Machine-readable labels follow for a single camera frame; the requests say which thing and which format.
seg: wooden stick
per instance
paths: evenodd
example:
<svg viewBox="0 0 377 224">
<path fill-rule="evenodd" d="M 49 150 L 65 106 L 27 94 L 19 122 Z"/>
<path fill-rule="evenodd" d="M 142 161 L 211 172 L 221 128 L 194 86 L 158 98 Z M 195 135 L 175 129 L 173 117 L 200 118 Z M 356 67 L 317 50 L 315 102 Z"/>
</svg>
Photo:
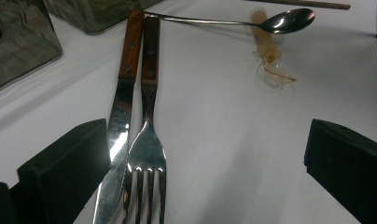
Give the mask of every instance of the wooden stick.
<svg viewBox="0 0 377 224">
<path fill-rule="evenodd" d="M 326 3 L 326 2 L 314 2 L 314 1 L 301 1 L 301 0 L 245 0 L 253 2 L 266 2 L 275 4 L 285 4 L 294 6 L 304 6 L 304 7 L 325 7 L 334 9 L 348 10 L 351 5 L 338 4 L 338 3 Z"/>
</svg>

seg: fork handle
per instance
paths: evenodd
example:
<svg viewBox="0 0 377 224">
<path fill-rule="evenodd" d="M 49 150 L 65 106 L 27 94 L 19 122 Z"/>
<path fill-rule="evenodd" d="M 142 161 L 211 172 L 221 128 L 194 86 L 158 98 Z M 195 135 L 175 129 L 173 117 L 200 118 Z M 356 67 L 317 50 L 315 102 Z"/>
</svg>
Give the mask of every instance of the fork handle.
<svg viewBox="0 0 377 224">
<path fill-rule="evenodd" d="M 154 104 L 159 82 L 160 19 L 145 18 L 142 60 L 143 119 L 153 123 Z"/>
</svg>

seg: clear plastic container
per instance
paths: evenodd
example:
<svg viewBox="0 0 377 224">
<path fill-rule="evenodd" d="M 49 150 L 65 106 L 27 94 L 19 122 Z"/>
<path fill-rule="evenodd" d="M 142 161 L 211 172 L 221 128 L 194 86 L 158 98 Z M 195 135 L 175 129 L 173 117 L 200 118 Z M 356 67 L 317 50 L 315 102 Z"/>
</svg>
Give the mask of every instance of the clear plastic container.
<svg viewBox="0 0 377 224">
<path fill-rule="evenodd" d="M 145 9 L 161 0 L 44 0 L 52 14 L 88 35 L 98 35 L 127 19 L 131 9 Z"/>
<path fill-rule="evenodd" d="M 0 89 L 62 52 L 42 0 L 0 0 Z"/>
</svg>

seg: metal utensil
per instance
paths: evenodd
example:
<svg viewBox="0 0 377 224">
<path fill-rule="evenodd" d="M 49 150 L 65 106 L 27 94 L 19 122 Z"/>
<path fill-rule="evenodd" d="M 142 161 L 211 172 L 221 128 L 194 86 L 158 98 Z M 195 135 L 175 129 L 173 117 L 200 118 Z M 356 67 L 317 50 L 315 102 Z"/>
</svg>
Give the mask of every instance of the metal utensil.
<svg viewBox="0 0 377 224">
<path fill-rule="evenodd" d="M 123 192 L 123 223 L 127 222 L 128 209 L 132 195 L 133 175 L 137 176 L 136 223 L 140 223 L 142 192 L 144 178 L 147 176 L 147 223 L 151 223 L 153 210 L 153 187 L 159 182 L 160 223 L 164 220 L 166 195 L 166 160 L 165 152 L 153 126 L 154 104 L 158 88 L 158 58 L 160 39 L 160 19 L 145 19 L 143 66 L 142 66 L 142 105 L 143 120 L 141 132 L 137 135 L 130 148 L 127 169 L 124 176 Z"/>
<path fill-rule="evenodd" d="M 129 149 L 133 85 L 136 80 L 144 19 L 143 11 L 132 11 L 128 18 L 119 70 L 119 84 L 108 125 L 111 169 L 98 190 L 94 224 L 107 223 L 121 197 Z"/>
<path fill-rule="evenodd" d="M 246 21 L 210 21 L 202 19 L 192 19 L 184 17 L 175 17 L 162 15 L 154 12 L 146 11 L 146 14 L 151 17 L 158 17 L 166 21 L 180 21 L 188 23 L 207 23 L 207 24 L 224 24 L 224 25 L 245 25 L 255 26 L 265 32 L 275 35 L 289 34 L 297 32 L 314 21 L 315 14 L 308 8 L 292 9 L 278 15 L 275 15 L 262 23 L 252 23 Z"/>
</svg>

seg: black block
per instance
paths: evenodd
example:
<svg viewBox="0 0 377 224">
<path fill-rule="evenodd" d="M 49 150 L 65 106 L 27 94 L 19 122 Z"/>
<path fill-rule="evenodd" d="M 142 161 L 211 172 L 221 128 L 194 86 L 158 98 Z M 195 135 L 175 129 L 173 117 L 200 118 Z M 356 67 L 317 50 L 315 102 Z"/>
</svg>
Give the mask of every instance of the black block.
<svg viewBox="0 0 377 224">
<path fill-rule="evenodd" d="M 8 187 L 5 183 L 0 183 L 0 224 L 17 223 Z"/>
<path fill-rule="evenodd" d="M 47 223 L 73 223 L 109 166 L 106 122 L 91 121 L 77 126 L 21 166 L 20 184 L 13 191 L 23 195 L 34 210 L 40 208 L 38 213 L 43 213 L 39 215 Z"/>
<path fill-rule="evenodd" d="M 20 183 L 9 190 L 17 220 L 20 224 L 47 224 L 46 213 L 40 195 L 23 191 Z"/>
<path fill-rule="evenodd" d="M 377 224 L 377 143 L 341 125 L 314 119 L 307 173 L 363 224 Z"/>
</svg>

